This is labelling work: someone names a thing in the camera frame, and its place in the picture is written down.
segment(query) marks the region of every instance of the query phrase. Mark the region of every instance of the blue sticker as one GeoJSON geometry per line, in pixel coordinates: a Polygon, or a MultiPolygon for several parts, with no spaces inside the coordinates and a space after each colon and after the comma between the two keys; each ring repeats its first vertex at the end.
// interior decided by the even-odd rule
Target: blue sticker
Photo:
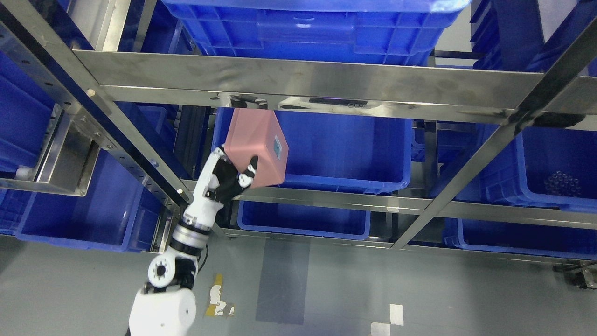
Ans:
{"type": "Polygon", "coordinates": [[[276,138],[273,141],[273,152],[276,153],[278,160],[281,160],[280,156],[282,155],[282,145],[280,144],[280,139],[278,139],[278,135],[276,135],[276,138]]]}

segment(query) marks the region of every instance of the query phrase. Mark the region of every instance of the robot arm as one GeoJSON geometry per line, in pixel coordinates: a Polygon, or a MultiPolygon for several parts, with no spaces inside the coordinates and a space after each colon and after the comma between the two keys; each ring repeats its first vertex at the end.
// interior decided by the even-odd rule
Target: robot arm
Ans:
{"type": "Polygon", "coordinates": [[[184,336],[196,315],[192,292],[198,259],[205,249],[217,212],[253,183],[257,156],[239,173],[222,147],[209,156],[201,171],[193,202],[172,234],[169,247],[147,269],[146,282],[135,296],[129,317],[132,336],[184,336]]]}

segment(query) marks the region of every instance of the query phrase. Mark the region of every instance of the stainless steel shelf frame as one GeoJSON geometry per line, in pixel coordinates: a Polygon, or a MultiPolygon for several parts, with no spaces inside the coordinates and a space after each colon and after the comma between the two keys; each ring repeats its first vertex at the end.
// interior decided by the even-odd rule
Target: stainless steel shelf frame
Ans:
{"type": "Polygon", "coordinates": [[[1,188],[85,196],[99,147],[55,106],[38,163],[18,179],[0,178],[1,188]]]}
{"type": "MultiPolygon", "coordinates": [[[[237,94],[252,94],[266,99],[269,108],[292,110],[296,108],[293,103],[326,97],[344,99],[347,104],[320,104],[316,111],[302,111],[500,125],[435,199],[282,188],[249,190],[238,198],[417,216],[392,242],[310,239],[422,250],[426,248],[407,243],[437,216],[597,230],[597,215],[591,213],[453,200],[524,127],[532,126],[533,120],[545,113],[583,115],[581,122],[568,128],[597,130],[597,78],[578,76],[597,56],[597,44],[594,43],[597,41],[597,20],[545,74],[95,51],[55,0],[0,0],[0,20],[0,49],[55,98],[70,118],[82,125],[81,129],[90,139],[130,167],[131,173],[139,176],[175,217],[192,200],[194,181],[181,178],[176,173],[180,165],[176,158],[157,151],[151,139],[137,131],[115,102],[219,107],[227,106],[231,97],[237,94]],[[57,29],[56,24],[60,24],[61,29],[57,29]],[[65,26],[69,34],[64,34],[65,26]],[[27,63],[20,63],[24,57],[27,63]]],[[[435,129],[433,123],[425,127],[431,134],[435,129]]],[[[426,169],[429,182],[436,175],[436,166],[427,164],[426,169]]],[[[166,241],[164,233],[168,232],[168,225],[164,227],[156,233],[160,241],[158,246],[166,241]]],[[[218,227],[216,233],[229,237],[299,239],[290,235],[218,227]]],[[[533,261],[554,260],[483,254],[533,261]]]]}

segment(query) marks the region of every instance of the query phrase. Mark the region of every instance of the blue plastic bin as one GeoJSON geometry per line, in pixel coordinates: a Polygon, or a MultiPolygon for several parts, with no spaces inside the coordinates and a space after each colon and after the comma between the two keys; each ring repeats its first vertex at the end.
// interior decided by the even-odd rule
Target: blue plastic bin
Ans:
{"type": "Polygon", "coordinates": [[[597,257],[597,230],[445,219],[444,243],[473,251],[518,253],[556,258],[597,257]]]}
{"type": "MultiPolygon", "coordinates": [[[[433,194],[497,128],[478,127],[476,144],[445,169],[433,194]]],[[[597,212],[596,155],[596,132],[528,127],[456,199],[597,212]]]]}
{"type": "Polygon", "coordinates": [[[212,56],[425,65],[469,0],[162,0],[212,56]]]}
{"type": "Polygon", "coordinates": [[[597,59],[589,64],[589,76],[597,77],[597,59]]]}
{"type": "Polygon", "coordinates": [[[176,131],[168,121],[168,109],[164,106],[138,105],[138,107],[151,125],[155,127],[156,132],[162,137],[168,148],[174,149],[176,131]]]}
{"type": "Polygon", "coordinates": [[[141,48],[142,53],[191,54],[193,42],[180,21],[158,1],[141,48]]]}
{"type": "Polygon", "coordinates": [[[474,0],[471,5],[471,37],[472,51],[487,53],[500,43],[500,31],[497,25],[496,9],[491,0],[474,0]]]}
{"type": "Polygon", "coordinates": [[[0,172],[34,167],[54,102],[0,52],[0,172]]]}
{"type": "MultiPolygon", "coordinates": [[[[217,111],[212,147],[226,141],[232,108],[217,111]]],[[[410,181],[410,119],[276,111],[288,142],[283,186],[389,193],[410,181]]]]}
{"type": "Polygon", "coordinates": [[[579,1],[532,61],[527,64],[526,71],[548,70],[595,17],[597,17],[597,1],[579,1]]]}
{"type": "Polygon", "coordinates": [[[473,69],[502,70],[503,68],[500,44],[496,44],[484,57],[473,64],[473,69]]]}
{"type": "Polygon", "coordinates": [[[16,236],[66,248],[146,251],[160,210],[157,198],[101,152],[87,196],[34,193],[16,236]]]}
{"type": "Polygon", "coordinates": [[[243,230],[363,240],[369,235],[371,213],[242,201],[237,223],[243,230]]]}
{"type": "Polygon", "coordinates": [[[32,193],[0,189],[0,234],[14,235],[32,193]]]}

